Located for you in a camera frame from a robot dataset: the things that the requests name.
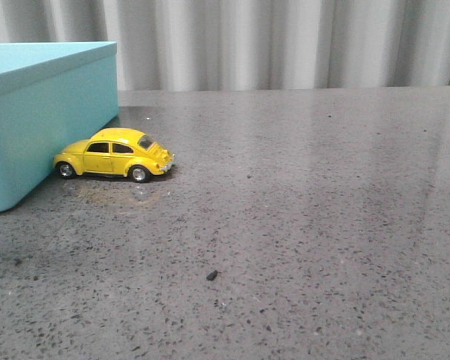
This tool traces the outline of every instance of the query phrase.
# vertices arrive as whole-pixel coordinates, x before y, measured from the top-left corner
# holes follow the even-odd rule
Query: speckled stone surface
[[[0,214],[0,359],[450,359],[450,87],[121,96],[177,165]]]

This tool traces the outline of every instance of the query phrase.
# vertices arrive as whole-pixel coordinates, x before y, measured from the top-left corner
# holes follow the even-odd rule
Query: yellow toy car
[[[149,135],[134,129],[112,127],[98,131],[88,140],[67,146],[53,159],[63,179],[84,173],[129,177],[147,182],[151,175],[166,173],[174,155]]]

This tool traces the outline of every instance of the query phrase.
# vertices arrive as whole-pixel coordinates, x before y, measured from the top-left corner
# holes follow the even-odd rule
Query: corrugated wall
[[[41,41],[117,41],[119,90],[450,85],[450,0],[0,0]]]

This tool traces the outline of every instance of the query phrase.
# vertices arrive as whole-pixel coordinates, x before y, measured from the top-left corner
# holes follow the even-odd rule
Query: blue box
[[[119,113],[116,43],[0,43],[0,212]]]

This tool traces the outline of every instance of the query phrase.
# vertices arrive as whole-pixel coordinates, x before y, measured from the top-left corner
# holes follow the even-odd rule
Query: car wheel
[[[56,169],[62,179],[72,179],[77,175],[74,167],[69,163],[58,163]]]
[[[143,166],[132,166],[130,168],[130,178],[135,182],[147,182],[150,179],[150,172]]]

